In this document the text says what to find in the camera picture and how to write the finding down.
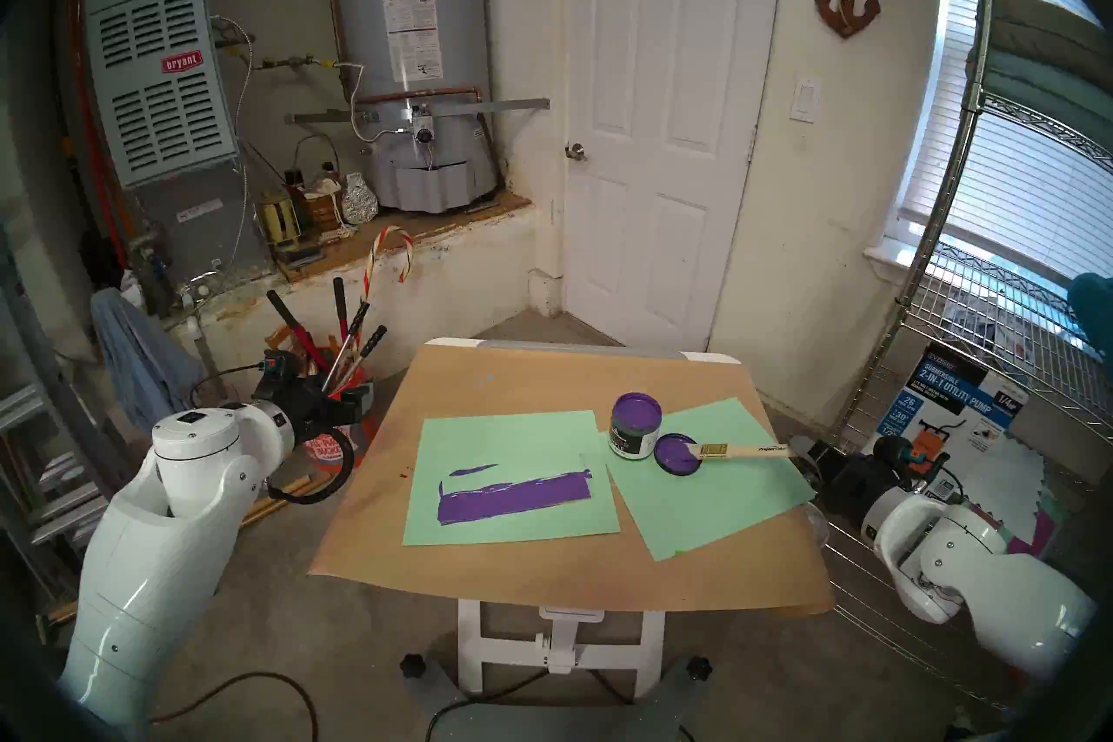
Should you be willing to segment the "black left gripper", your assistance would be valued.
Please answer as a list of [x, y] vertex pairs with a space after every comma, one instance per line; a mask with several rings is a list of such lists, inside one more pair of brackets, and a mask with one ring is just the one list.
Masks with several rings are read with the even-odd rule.
[[277, 366], [262, 367], [260, 400], [284, 416], [292, 445], [321, 436], [335, 424], [358, 424], [374, 404], [373, 388], [346, 388], [325, 397], [315, 378], [290, 375]]

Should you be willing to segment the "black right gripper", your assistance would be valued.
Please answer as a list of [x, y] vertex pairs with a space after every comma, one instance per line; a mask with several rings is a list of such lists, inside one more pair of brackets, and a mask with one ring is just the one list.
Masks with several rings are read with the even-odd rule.
[[796, 464], [817, 495], [821, 507], [854, 527], [880, 527], [896, 506], [910, 495], [923, 495], [944, 472], [951, 454], [934, 458], [917, 454], [904, 436], [880, 436], [871, 454], [844, 454], [823, 439], [792, 436], [788, 443], [792, 457], [811, 464]]

